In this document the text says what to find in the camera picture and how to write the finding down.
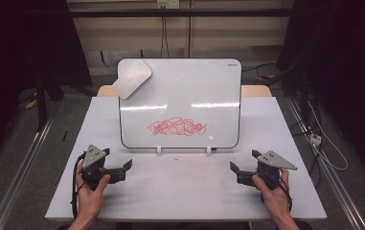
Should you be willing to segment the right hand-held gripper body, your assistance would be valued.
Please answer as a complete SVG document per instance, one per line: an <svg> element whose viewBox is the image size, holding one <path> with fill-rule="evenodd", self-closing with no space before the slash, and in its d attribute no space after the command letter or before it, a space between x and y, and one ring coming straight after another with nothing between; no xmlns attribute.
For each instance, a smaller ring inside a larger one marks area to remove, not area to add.
<svg viewBox="0 0 365 230"><path fill-rule="evenodd" d="M257 168L254 172L242 171L240 169L239 172L236 173L237 182L239 184L255 187L256 184L252 177L257 175L270 190L275 190L280 185L280 169L298 170L294 164L272 150L262 153L262 156L256 158L256 160Z"/></svg>

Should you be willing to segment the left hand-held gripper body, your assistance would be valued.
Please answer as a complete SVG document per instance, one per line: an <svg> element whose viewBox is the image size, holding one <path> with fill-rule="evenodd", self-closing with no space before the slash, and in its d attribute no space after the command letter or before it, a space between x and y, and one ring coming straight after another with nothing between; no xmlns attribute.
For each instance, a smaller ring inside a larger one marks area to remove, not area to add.
<svg viewBox="0 0 365 230"><path fill-rule="evenodd" d="M124 168L106 169L104 167L105 155L103 149L90 145L85 152L81 169L81 176L84 182L95 190L104 175L109 175L109 184L125 181Z"/></svg>

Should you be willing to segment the white whiteboard eraser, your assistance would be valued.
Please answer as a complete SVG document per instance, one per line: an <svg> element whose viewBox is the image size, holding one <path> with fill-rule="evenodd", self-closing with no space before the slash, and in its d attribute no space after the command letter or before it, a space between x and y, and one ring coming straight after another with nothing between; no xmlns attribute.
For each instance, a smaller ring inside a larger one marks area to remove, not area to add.
<svg viewBox="0 0 365 230"><path fill-rule="evenodd" d="M151 75L152 70L142 59L123 59L118 65L118 78L112 84L113 90L126 100Z"/></svg>

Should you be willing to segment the black-framed whiteboard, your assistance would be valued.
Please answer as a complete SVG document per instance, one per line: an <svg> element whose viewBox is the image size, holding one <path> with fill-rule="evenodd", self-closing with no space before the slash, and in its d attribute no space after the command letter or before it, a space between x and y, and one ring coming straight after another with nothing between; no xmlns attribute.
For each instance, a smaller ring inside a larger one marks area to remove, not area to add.
<svg viewBox="0 0 365 230"><path fill-rule="evenodd" d="M240 139L241 63L235 58L142 59L152 75L119 97L130 149L229 149Z"/></svg>

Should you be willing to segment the person's right hand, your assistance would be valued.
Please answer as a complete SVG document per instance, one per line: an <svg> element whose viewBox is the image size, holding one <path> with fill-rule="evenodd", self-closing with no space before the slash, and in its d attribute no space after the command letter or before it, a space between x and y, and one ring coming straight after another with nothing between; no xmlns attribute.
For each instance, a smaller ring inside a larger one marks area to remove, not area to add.
<svg viewBox="0 0 365 230"><path fill-rule="evenodd" d="M281 169L281 174L280 184L283 188L277 188L275 190L270 190L257 175L254 175L252 179L256 184L256 188L262 193L264 205L269 215L283 229L284 225L289 225L292 216L290 215L289 201L286 195L289 192L288 170Z"/></svg>

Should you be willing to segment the person's left hand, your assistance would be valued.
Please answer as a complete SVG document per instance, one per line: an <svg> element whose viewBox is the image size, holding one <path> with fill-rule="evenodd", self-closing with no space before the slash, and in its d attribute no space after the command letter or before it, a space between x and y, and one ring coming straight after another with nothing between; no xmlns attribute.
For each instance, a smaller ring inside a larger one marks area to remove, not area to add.
<svg viewBox="0 0 365 230"><path fill-rule="evenodd" d="M106 188L110 176L104 175L100 180L98 187L92 190L82 179L81 169L83 161L80 161L77 167L76 183L78 192L79 209L76 219L94 219L96 220L103 204L103 191Z"/></svg>

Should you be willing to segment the white power strip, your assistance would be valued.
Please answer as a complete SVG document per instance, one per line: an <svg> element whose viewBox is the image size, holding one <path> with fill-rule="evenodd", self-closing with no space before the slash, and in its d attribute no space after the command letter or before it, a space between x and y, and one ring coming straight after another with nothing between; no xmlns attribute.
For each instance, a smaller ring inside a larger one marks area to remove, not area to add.
<svg viewBox="0 0 365 230"><path fill-rule="evenodd" d="M317 134L311 133L309 136L309 142L315 146L319 146L322 142L322 137Z"/></svg>

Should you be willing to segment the light wooden table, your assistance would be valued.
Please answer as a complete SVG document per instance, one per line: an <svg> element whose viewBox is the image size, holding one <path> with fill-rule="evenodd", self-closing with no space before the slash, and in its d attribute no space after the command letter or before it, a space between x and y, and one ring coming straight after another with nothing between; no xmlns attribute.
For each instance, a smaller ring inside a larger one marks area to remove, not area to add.
<svg viewBox="0 0 365 230"><path fill-rule="evenodd" d="M269 88L265 85L243 85L241 87L243 97L271 97ZM117 92L111 85L102 86L97 94L98 97L116 97Z"/></svg>

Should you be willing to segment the black metal stand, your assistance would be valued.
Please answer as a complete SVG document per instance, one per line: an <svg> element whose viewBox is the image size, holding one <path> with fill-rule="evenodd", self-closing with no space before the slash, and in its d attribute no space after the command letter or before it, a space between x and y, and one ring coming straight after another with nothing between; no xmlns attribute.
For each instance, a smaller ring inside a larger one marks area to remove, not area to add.
<svg viewBox="0 0 365 230"><path fill-rule="evenodd" d="M47 107L45 94L49 95L52 101L61 101L64 94L59 86L58 77L51 75L38 75L35 78L36 102L38 106L38 128L40 131L47 123Z"/></svg>

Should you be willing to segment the dark curtain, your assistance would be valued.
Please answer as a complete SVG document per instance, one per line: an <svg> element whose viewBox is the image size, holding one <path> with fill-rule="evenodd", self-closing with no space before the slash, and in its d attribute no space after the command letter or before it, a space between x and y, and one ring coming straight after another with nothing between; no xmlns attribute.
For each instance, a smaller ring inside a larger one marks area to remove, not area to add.
<svg viewBox="0 0 365 230"><path fill-rule="evenodd" d="M62 84L92 84L67 0L0 0L0 144L22 91Z"/></svg>
<svg viewBox="0 0 365 230"><path fill-rule="evenodd" d="M277 66L302 61L365 163L365 0L294 0Z"/></svg>

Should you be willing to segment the thin yellow vertical pipe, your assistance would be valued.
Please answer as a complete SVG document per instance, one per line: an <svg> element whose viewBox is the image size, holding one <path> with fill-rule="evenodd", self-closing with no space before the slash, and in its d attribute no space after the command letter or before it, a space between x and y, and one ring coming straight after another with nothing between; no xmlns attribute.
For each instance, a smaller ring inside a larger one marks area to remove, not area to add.
<svg viewBox="0 0 365 230"><path fill-rule="evenodd" d="M193 0L187 0L187 9L192 9ZM187 18L187 46L186 46L186 57L191 57L191 35L192 33L192 18L189 16Z"/></svg>

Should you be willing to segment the black horizontal bar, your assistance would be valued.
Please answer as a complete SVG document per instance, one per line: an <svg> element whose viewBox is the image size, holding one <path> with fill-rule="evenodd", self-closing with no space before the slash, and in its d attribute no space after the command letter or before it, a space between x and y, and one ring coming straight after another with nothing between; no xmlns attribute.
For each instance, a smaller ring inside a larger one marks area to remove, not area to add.
<svg viewBox="0 0 365 230"><path fill-rule="evenodd" d="M211 16L291 16L294 10L261 9L261 10L70 10L73 17L211 17Z"/></svg>

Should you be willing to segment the aluminium floor rail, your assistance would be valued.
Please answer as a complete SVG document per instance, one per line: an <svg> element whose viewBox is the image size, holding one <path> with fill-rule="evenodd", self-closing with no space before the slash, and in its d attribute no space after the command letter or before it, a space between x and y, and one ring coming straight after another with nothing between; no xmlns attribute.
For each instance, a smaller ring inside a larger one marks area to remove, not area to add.
<svg viewBox="0 0 365 230"><path fill-rule="evenodd" d="M54 119L57 116L57 112L58 109L55 109L46 120L43 128L36 133L30 148L26 152L24 160L20 164L17 173L14 175L13 180L0 202L0 230L3 230L7 223L15 202L19 198L33 164L49 134Z"/></svg>
<svg viewBox="0 0 365 230"><path fill-rule="evenodd" d="M331 189L339 202L339 205L341 206L345 216L352 226L352 229L365 230L365 220L361 216L361 213L355 205L352 197L338 176L337 173L339 170L331 165L331 162L322 150L319 150L309 141L307 134L305 135L305 138L308 145L311 147L313 157L316 159L316 163L319 165L322 174L327 178Z"/></svg>

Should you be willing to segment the white wall socket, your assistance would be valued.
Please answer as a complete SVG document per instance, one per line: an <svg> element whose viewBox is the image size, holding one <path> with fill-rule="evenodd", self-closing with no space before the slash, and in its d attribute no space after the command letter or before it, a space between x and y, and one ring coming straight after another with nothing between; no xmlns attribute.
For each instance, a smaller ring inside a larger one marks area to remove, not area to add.
<svg viewBox="0 0 365 230"><path fill-rule="evenodd" d="M157 0L158 9L178 9L179 7L179 0Z"/></svg>

